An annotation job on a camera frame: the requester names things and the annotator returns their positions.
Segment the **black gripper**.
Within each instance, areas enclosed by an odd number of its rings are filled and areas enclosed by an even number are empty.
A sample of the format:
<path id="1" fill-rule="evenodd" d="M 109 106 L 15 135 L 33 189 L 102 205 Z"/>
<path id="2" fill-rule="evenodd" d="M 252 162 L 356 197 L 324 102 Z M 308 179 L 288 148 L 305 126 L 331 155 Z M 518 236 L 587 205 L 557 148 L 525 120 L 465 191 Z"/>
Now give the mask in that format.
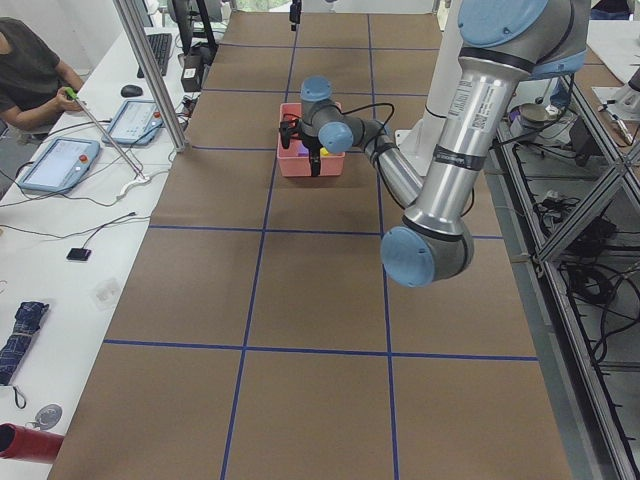
<path id="1" fill-rule="evenodd" d="M 301 22 L 302 0 L 292 0 L 289 7 L 289 21 L 292 31 L 296 31 Z M 303 136 L 302 143 L 309 153 L 310 175 L 317 177 L 321 173 L 320 151 L 323 148 L 317 137 Z"/>

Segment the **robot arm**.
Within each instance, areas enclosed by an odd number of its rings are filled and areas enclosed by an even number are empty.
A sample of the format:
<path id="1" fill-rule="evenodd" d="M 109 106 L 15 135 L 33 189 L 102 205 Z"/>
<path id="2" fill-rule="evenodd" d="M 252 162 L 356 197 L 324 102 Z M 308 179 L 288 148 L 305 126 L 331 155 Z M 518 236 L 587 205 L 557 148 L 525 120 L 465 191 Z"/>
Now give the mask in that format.
<path id="1" fill-rule="evenodd" d="M 299 131 L 310 152 L 360 148 L 403 207 L 381 242 L 389 277 L 421 287 L 463 272 L 473 239 L 462 212 L 512 95 L 522 81 L 577 72 L 586 57 L 587 1 L 463 1 L 447 24 L 461 35 L 461 77 L 424 176 L 383 124 L 341 111 L 323 76 L 301 86 Z"/>

